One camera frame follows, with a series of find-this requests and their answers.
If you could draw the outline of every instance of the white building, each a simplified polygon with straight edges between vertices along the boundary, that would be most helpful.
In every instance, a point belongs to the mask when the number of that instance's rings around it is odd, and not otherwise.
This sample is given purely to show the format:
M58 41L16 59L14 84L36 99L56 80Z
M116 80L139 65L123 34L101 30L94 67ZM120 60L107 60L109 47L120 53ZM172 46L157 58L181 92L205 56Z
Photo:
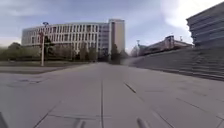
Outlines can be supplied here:
M52 43L58 47L69 47L79 52L81 43L86 43L87 49L95 47L99 54L111 51L111 44L117 45L118 51L125 49L125 22L119 19L110 19L108 23L66 23L50 24L27 28L22 32L22 45L39 47L40 35L43 32Z

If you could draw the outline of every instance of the tree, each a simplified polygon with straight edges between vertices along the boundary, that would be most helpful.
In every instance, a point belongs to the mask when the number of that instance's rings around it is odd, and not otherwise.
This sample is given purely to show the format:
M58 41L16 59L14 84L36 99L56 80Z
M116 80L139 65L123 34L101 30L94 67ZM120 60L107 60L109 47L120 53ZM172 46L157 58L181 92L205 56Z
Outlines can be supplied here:
M81 43L81 48L80 48L80 60L81 61L85 61L86 60L86 54L87 54L86 43L83 42L83 43Z
M17 42L13 42L11 45L8 46L9 50L18 50L21 48L21 45Z
M96 52L96 48L94 48L93 46L91 46L89 48L89 60L90 61L96 61L97 57L97 52Z
M45 36L44 37L44 55L46 57L53 56L54 55L54 44L51 42L51 40Z
M117 50L117 45L116 44L112 44L112 48L111 48L111 60L114 61L114 60L117 60L119 59L119 53L118 53L118 50Z

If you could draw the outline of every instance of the staircase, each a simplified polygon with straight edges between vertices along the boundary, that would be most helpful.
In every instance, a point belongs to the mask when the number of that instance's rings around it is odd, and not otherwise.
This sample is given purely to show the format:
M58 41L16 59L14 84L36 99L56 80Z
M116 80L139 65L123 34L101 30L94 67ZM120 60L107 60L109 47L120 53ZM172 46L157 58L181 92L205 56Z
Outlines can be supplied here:
M152 54L131 66L224 81L224 47Z

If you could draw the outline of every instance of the gray building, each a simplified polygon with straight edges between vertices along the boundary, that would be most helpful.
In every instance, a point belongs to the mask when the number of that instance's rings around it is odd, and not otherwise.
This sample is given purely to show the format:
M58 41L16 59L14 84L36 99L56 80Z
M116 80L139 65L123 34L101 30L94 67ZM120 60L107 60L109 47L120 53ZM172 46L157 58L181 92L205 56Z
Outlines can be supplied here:
M105 23L80 22L26 28L22 31L22 45L39 48L40 32L55 44L57 52L70 49L78 53L82 43L87 50L95 47L99 55L110 54L112 43L117 45L119 52L125 49L125 22L120 19L109 19Z
M187 21L196 47L224 46L224 2Z

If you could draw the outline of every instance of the concrete ground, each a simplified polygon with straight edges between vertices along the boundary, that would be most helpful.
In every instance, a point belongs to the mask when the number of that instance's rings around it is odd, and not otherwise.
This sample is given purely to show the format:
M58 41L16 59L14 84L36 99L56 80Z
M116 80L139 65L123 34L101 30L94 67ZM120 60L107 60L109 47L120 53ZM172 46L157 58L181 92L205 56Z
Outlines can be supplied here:
M9 128L223 128L223 92L220 81L105 63L1 73L0 115Z

